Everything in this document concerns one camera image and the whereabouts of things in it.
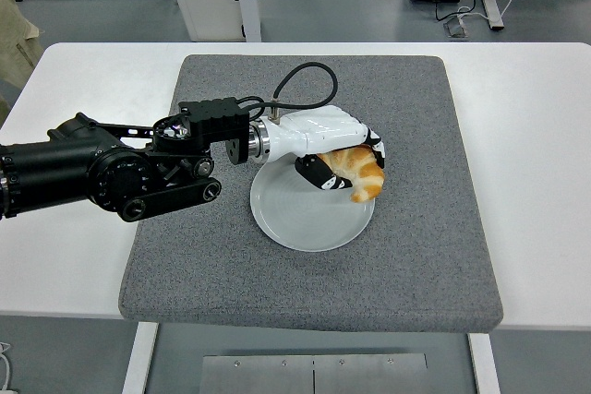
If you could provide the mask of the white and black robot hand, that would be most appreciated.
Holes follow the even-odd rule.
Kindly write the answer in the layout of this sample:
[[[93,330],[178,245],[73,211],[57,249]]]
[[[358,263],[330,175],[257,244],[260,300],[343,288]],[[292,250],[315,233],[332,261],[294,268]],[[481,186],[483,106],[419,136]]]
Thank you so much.
[[[382,139],[336,106],[288,113],[278,123],[263,117],[253,128],[259,132],[260,162],[293,154],[295,169],[305,180],[322,190],[350,188],[355,203],[370,201],[382,191]]]

